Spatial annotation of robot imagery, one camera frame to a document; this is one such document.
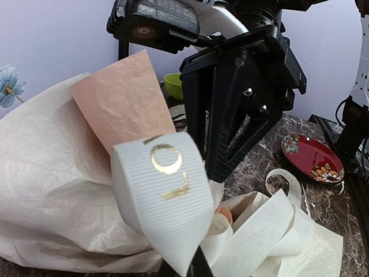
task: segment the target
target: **pink paper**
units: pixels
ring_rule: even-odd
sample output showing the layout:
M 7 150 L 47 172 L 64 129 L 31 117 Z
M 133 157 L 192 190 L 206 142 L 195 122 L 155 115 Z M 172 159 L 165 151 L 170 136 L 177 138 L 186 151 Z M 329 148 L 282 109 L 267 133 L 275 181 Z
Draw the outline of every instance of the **pink paper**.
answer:
M 115 144 L 175 133 L 146 51 L 113 63 L 70 89 L 109 154 Z

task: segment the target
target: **gold lettering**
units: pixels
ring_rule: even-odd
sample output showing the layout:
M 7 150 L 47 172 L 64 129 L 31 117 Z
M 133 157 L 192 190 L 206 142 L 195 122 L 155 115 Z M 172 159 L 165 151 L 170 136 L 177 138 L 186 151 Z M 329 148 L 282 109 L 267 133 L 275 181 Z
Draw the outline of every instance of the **gold lettering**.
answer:
M 186 195 L 190 192 L 190 183 L 189 183 L 189 179 L 187 177 L 187 172 L 184 171 L 182 173 L 182 175 L 183 175 L 183 179 L 184 179 L 184 187 L 172 190 L 170 192 L 162 193 L 161 196 L 164 200 L 170 200 L 170 199 L 173 199 L 173 198 L 177 198 L 179 196 Z
M 177 160 L 175 161 L 175 163 L 170 166 L 161 166 L 160 164 L 158 164 L 155 160 L 155 154 L 158 153 L 160 150 L 170 150 L 177 154 Z M 154 168 L 160 173 L 167 175 L 172 175 L 176 173 L 180 169 L 183 162 L 182 155 L 179 153 L 179 151 L 169 144 L 158 144 L 157 146 L 153 147 L 151 149 L 150 157 L 151 163 Z

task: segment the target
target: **screw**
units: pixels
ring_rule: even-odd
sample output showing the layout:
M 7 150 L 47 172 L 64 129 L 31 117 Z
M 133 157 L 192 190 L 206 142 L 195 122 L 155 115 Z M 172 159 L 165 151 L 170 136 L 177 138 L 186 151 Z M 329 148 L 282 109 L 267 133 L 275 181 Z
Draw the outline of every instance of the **screw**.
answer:
M 137 31 L 142 35 L 147 35 L 147 34 L 151 33 L 151 30 L 149 28 L 145 28 L 145 27 L 138 28 Z
M 242 92 L 242 94 L 246 97 L 250 97 L 253 95 L 253 89 L 252 88 L 248 88 L 247 90 L 245 90 L 244 92 Z
M 260 113 L 262 114 L 266 114 L 269 110 L 268 107 L 266 105 L 263 105 L 259 108 Z

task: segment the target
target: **blue flower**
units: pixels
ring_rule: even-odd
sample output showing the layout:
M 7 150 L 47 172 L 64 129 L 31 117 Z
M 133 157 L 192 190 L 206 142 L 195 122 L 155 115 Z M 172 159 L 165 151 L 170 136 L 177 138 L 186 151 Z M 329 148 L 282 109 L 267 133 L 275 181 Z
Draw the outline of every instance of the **blue flower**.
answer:
M 285 136 L 282 140 L 283 148 L 286 153 L 292 153 L 296 152 L 299 153 L 299 146 L 298 141 L 300 140 L 300 136 L 297 135 L 288 135 Z
M 14 104 L 16 98 L 23 103 L 19 97 L 24 92 L 25 82 L 17 84 L 18 70 L 12 65 L 0 68 L 0 106 L 9 108 Z

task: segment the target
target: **green bowl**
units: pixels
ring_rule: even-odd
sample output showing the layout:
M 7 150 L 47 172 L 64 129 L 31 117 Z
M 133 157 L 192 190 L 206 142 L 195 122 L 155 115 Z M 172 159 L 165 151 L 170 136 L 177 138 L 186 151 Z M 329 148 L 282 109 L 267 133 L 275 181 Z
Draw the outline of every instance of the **green bowl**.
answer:
M 180 73 L 172 73 L 164 76 L 165 87 L 170 96 L 183 101 L 182 81 Z

